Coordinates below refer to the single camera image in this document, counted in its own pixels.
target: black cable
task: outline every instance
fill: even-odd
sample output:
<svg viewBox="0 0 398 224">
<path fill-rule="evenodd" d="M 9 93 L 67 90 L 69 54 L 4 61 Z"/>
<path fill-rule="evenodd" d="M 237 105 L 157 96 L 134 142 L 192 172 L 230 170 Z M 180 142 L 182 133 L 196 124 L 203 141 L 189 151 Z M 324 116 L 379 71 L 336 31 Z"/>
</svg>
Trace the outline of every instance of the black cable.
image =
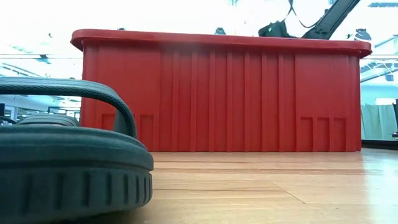
<svg viewBox="0 0 398 224">
<path fill-rule="evenodd" d="M 312 28 L 312 27 L 315 27 L 315 25 L 321 20 L 321 19 L 319 19 L 318 21 L 316 21 L 316 23 L 314 23 L 314 24 L 312 24 L 312 25 L 310 25 L 310 26 L 304 25 L 304 23 L 299 19 L 299 17 L 298 17 L 298 15 L 297 15 L 296 11 L 295 11 L 294 8 L 293 8 L 293 0 L 288 0 L 288 1 L 289 1 L 289 4 L 290 4 L 290 9 L 289 9 L 289 12 L 287 13 L 286 17 L 287 17 L 291 12 L 293 12 L 294 15 L 297 17 L 297 20 L 298 20 L 298 22 L 301 24 L 301 26 L 310 29 L 310 28 Z"/>
</svg>

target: bin rim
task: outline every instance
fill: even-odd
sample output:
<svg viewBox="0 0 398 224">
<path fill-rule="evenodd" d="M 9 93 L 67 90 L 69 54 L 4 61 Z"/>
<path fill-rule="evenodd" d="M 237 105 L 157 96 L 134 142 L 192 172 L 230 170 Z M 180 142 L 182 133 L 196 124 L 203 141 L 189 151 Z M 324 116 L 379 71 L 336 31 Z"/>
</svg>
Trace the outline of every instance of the bin rim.
<svg viewBox="0 0 398 224">
<path fill-rule="evenodd" d="M 79 29 L 72 33 L 71 44 L 83 51 L 84 40 L 130 41 L 152 43 L 181 43 L 200 45 L 226 45 L 259 47 L 262 49 L 322 51 L 357 55 L 359 58 L 372 53 L 371 44 L 352 40 L 313 40 L 276 37 L 246 37 L 236 35 L 176 34 L 166 32 L 139 32 L 126 30 Z"/>
</svg>

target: red plastic bin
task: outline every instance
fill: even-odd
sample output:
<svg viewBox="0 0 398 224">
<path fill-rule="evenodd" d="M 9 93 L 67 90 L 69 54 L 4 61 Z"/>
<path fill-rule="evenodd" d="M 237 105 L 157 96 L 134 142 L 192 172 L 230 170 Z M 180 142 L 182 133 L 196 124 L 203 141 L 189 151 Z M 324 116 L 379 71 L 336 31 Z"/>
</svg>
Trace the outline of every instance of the red plastic bin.
<svg viewBox="0 0 398 224">
<path fill-rule="evenodd" d="M 150 151 L 360 151 L 367 42 L 77 30 L 83 79 L 114 88 Z M 83 126 L 114 109 L 83 100 Z"/>
</svg>

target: wooden floor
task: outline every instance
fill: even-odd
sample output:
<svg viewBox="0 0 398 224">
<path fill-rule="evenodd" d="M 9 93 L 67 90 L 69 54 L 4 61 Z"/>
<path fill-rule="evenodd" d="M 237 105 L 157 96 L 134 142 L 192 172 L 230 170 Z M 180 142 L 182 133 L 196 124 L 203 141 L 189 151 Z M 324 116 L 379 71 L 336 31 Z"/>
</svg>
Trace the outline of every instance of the wooden floor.
<svg viewBox="0 0 398 224">
<path fill-rule="evenodd" d="M 398 223 L 398 151 L 153 153 L 154 197 L 110 223 Z"/>
</svg>

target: curtain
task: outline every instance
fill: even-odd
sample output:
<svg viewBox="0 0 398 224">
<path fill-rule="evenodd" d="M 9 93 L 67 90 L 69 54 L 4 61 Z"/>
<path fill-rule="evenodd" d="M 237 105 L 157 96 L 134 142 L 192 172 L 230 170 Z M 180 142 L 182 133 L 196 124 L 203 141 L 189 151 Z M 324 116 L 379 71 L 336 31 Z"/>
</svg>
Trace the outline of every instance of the curtain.
<svg viewBox="0 0 398 224">
<path fill-rule="evenodd" d="M 390 140 L 398 131 L 394 105 L 361 105 L 363 140 Z"/>
</svg>

